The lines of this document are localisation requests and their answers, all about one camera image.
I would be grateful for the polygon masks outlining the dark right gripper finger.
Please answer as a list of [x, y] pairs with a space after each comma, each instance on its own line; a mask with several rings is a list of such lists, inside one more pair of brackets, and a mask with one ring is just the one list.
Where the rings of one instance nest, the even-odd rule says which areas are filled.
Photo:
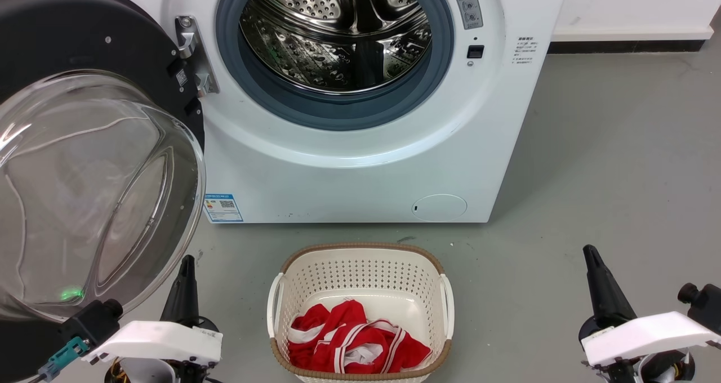
[[593, 319], [596, 324], [599, 324], [600, 320], [608, 315], [608, 298], [611, 289], [608, 279], [609, 270], [597, 248], [591, 244], [584, 246], [584, 260]]
[[605, 318], [636, 318], [637, 315], [626, 296], [609, 270], [610, 296], [608, 298], [608, 315]]

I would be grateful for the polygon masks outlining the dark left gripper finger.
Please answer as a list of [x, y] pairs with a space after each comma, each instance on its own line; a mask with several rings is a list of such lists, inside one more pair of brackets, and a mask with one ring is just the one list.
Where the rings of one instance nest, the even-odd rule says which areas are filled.
[[180, 262], [175, 280], [167, 296], [161, 321], [177, 322], [185, 316], [185, 286], [189, 272], [189, 256], [185, 255]]
[[199, 316], [195, 257], [185, 255], [182, 260], [182, 320]]

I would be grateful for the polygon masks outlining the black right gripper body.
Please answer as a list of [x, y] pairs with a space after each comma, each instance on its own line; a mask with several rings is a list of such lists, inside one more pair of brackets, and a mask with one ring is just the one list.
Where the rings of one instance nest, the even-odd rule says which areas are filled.
[[691, 382], [696, 322], [688, 317], [639, 317], [620, 322], [590, 317], [578, 332], [585, 367], [604, 382]]

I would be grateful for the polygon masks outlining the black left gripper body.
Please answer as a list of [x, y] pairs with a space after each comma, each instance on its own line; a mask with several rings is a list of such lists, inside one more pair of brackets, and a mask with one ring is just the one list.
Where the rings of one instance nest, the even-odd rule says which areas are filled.
[[116, 382], [205, 382], [219, 363], [219, 329], [206, 317], [129, 322], [108, 342]]

